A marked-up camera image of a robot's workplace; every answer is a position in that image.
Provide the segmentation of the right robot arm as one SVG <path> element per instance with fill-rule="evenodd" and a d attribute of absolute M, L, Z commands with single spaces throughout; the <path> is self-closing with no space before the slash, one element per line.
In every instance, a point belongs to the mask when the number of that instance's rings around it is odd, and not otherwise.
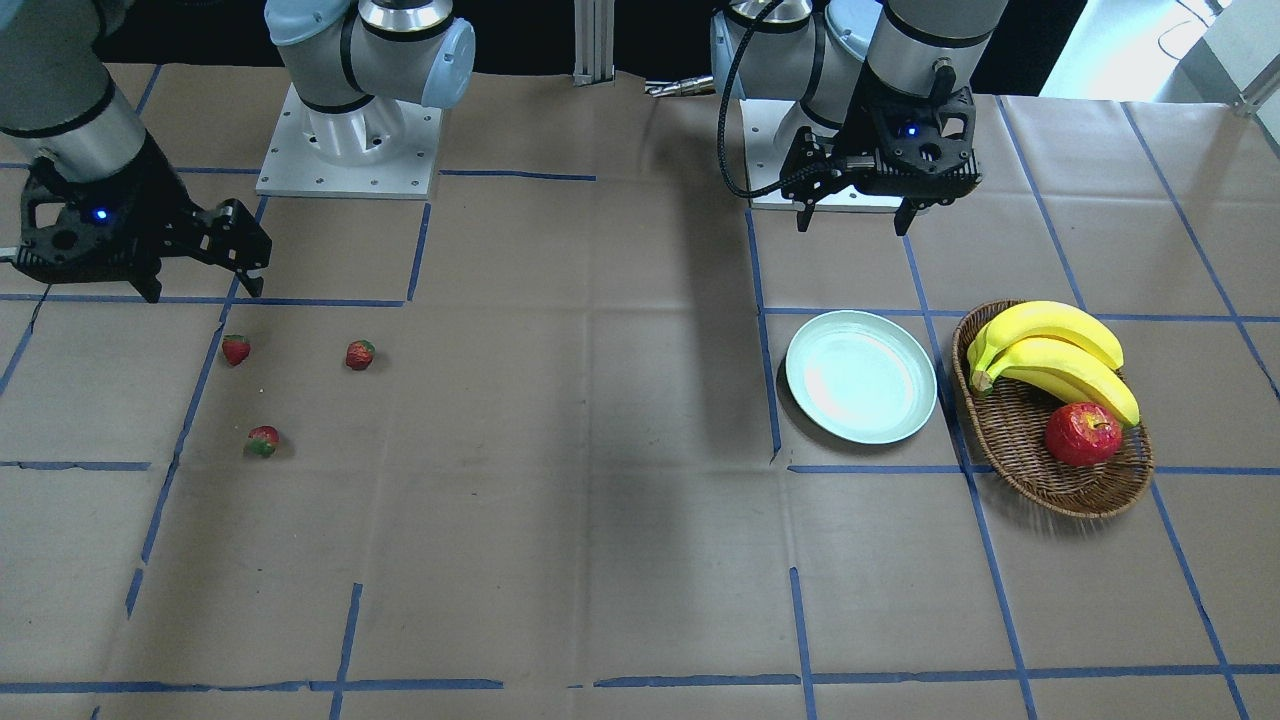
<path fill-rule="evenodd" d="M 160 300 L 163 261 L 236 274 L 252 297 L 273 242 L 237 199 L 201 208 L 99 56 L 128 1 L 3 4 L 3 137 L 28 163 L 20 237 L 3 260 L 44 284 L 124 282 Z M 476 35 L 451 1 L 266 1 L 316 181 L 415 149 L 411 108 L 465 95 Z"/>

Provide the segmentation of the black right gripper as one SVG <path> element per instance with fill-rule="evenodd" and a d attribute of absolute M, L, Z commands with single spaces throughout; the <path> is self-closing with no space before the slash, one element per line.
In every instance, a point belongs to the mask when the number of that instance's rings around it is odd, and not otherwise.
<path fill-rule="evenodd" d="M 20 196 L 20 240 L 13 266 L 45 284 L 125 282 L 157 304 L 166 258 L 192 258 L 233 270 L 252 299 L 273 242 L 239 200 L 212 210 L 196 204 L 152 136 L 104 179 L 76 182 L 49 150 L 29 164 Z"/>

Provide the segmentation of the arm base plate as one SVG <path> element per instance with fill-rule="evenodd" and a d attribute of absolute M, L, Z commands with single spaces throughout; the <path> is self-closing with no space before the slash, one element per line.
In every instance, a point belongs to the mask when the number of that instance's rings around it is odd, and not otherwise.
<path fill-rule="evenodd" d="M 445 114 L 388 97 L 326 114 L 289 87 L 255 190 L 268 197 L 426 201 Z"/>
<path fill-rule="evenodd" d="M 746 187 L 759 190 L 780 179 L 786 152 L 796 131 L 810 127 L 820 141 L 832 141 L 836 131 L 809 118 L 797 101 L 773 99 L 744 99 L 739 102 L 742 117 Z M 823 197 L 815 205 L 818 211 L 846 211 L 893 214 L 899 196 L 865 195 L 849 186 Z"/>

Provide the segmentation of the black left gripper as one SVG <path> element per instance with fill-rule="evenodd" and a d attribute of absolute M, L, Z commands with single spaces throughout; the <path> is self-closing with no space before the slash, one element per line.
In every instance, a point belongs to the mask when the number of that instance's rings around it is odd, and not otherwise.
<path fill-rule="evenodd" d="M 905 237 L 931 205 L 950 205 L 980 183 L 973 147 L 977 109 L 970 88 L 947 97 L 913 97 L 883 85 L 859 86 L 832 141 L 804 126 L 781 172 L 781 193 L 794 201 L 797 232 L 817 204 L 849 186 L 865 195 L 899 196 L 893 231 Z"/>

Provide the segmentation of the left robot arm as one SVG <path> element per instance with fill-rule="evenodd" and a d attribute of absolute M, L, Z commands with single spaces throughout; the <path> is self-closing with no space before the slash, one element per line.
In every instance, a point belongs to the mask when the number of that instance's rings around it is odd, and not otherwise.
<path fill-rule="evenodd" d="M 741 199 L 780 193 L 806 231 L 819 201 L 852 190 L 899 200 L 897 234 L 916 215 L 972 193 L 972 76 L 1004 1 L 722 1 L 710 17 L 719 95 L 717 161 Z M 724 129 L 730 102 L 791 102 L 773 182 L 737 182 Z"/>

